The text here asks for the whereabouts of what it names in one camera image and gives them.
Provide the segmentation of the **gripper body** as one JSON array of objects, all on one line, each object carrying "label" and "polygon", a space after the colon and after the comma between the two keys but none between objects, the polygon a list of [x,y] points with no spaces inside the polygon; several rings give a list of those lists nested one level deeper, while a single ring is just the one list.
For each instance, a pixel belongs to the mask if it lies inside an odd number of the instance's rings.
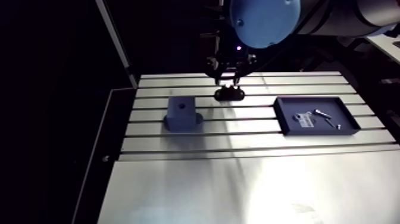
[{"label": "gripper body", "polygon": [[217,61],[227,67],[237,67],[248,57],[248,47],[242,43],[235,31],[220,31],[216,53]]}]

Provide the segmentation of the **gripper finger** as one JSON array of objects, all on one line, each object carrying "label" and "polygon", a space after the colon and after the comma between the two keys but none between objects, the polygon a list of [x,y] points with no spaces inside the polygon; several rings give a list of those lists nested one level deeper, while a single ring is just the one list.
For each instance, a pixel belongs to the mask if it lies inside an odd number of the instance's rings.
[{"label": "gripper finger", "polygon": [[236,71],[233,78],[233,84],[238,85],[240,78],[247,76],[254,70],[254,65],[257,63],[257,56],[255,54],[247,54],[245,58],[240,59],[236,63]]},{"label": "gripper finger", "polygon": [[215,85],[220,85],[220,78],[222,75],[222,67],[219,66],[219,62],[215,57],[207,57],[205,74],[214,79]]}]

